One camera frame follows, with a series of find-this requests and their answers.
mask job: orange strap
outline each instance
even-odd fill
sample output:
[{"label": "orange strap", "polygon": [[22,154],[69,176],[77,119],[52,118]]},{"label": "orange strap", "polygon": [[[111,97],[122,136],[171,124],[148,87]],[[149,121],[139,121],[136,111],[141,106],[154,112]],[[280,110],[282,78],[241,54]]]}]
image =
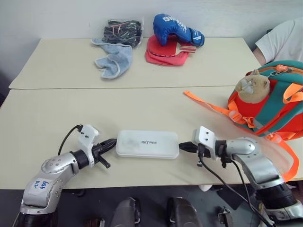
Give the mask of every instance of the orange strap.
[{"label": "orange strap", "polygon": [[266,136],[266,139],[277,143],[280,147],[286,150],[286,152],[293,158],[292,166],[286,173],[283,174],[283,178],[285,182],[290,181],[292,178],[296,176],[299,170],[300,160],[298,156],[294,153],[292,148],[284,140],[281,139],[281,137],[278,134],[269,134],[268,136]]},{"label": "orange strap", "polygon": [[291,102],[298,102],[303,100],[303,92],[300,91],[303,88],[300,84],[291,84],[285,90],[283,94],[283,103],[291,103]]},{"label": "orange strap", "polygon": [[276,134],[280,135],[284,140],[291,140],[292,137],[297,135],[297,132],[292,132],[292,131],[279,131],[276,132]]},{"label": "orange strap", "polygon": [[208,105],[209,107],[211,107],[212,109],[220,112],[220,113],[223,113],[224,115],[228,116],[230,110],[227,110],[227,109],[224,109],[222,107],[219,107],[219,106],[216,106],[216,105],[213,105],[213,104],[210,104],[210,103],[207,103],[206,101],[202,100],[201,98],[195,96],[193,93],[191,93],[190,91],[184,91],[184,94],[192,99],[194,99],[195,101],[198,101],[198,102],[201,102],[201,103],[204,103],[206,105]]},{"label": "orange strap", "polygon": [[234,122],[236,122],[238,124],[247,124],[248,127],[255,128],[255,125],[253,124],[253,117],[243,117],[238,112],[238,108],[237,108],[237,105],[236,105],[235,101],[231,101],[230,103],[228,103],[228,108],[229,109],[225,109],[225,108],[213,105],[211,103],[207,103],[203,99],[195,96],[190,91],[184,91],[184,94],[186,96],[194,99],[195,101],[203,103],[203,104],[207,105],[208,107],[210,107],[211,109],[228,116],[229,118],[231,118]]}]

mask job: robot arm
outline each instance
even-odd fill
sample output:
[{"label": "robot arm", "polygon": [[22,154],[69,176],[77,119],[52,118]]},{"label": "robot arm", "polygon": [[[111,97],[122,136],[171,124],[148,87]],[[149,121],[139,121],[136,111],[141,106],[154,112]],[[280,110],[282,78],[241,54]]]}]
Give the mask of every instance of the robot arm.
[{"label": "robot arm", "polygon": [[78,138],[80,150],[52,157],[46,160],[39,173],[27,184],[20,213],[14,227],[56,226],[56,208],[64,186],[80,169],[101,162],[110,167],[101,154],[116,145],[116,139],[109,139],[94,145],[99,132],[91,125],[80,127]]},{"label": "robot arm", "polygon": [[273,163],[265,157],[258,143],[251,138],[217,140],[215,134],[205,127],[195,130],[193,143],[205,147],[204,157],[221,158],[223,167],[231,160],[241,163],[243,171],[257,197],[266,208],[273,221],[303,219],[303,206],[297,201],[285,184]]}]

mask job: person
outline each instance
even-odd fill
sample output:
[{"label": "person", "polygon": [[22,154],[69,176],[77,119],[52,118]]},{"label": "person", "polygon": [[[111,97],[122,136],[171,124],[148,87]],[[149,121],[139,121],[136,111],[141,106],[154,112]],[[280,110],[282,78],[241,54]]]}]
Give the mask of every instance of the person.
[{"label": "person", "polygon": [[261,65],[271,61],[303,61],[303,17],[285,21],[256,42],[253,51]]}]

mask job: person's arm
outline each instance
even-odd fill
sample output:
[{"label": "person's arm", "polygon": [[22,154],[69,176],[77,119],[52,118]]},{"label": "person's arm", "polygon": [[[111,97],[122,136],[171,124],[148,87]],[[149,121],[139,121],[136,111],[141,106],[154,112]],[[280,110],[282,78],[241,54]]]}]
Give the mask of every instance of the person's arm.
[{"label": "person's arm", "polygon": [[262,51],[258,47],[253,51],[253,54],[261,65],[266,64],[266,59],[265,59]]},{"label": "person's arm", "polygon": [[293,27],[294,21],[288,20],[276,26],[272,31],[256,42],[257,49],[254,50],[254,55],[260,64],[264,65],[275,59],[288,39]]}]

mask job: white mounting bracket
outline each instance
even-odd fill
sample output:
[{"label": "white mounting bracket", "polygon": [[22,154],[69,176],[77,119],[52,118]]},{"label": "white mounting bracket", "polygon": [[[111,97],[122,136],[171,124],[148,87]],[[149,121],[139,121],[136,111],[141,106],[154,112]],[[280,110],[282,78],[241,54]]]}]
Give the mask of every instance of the white mounting bracket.
[{"label": "white mounting bracket", "polygon": [[80,136],[78,137],[79,148],[83,150],[88,157],[90,167],[93,167],[95,165],[95,160],[92,155],[91,149],[98,140],[99,136],[100,133],[97,129],[95,129],[90,124],[86,124],[83,126],[80,132]]},{"label": "white mounting bracket", "polygon": [[215,145],[216,145],[216,136],[213,131],[210,131],[206,127],[200,126],[200,128],[194,130],[193,143],[198,145],[199,143],[203,144],[207,149],[209,149],[210,157],[213,160],[216,160]]}]

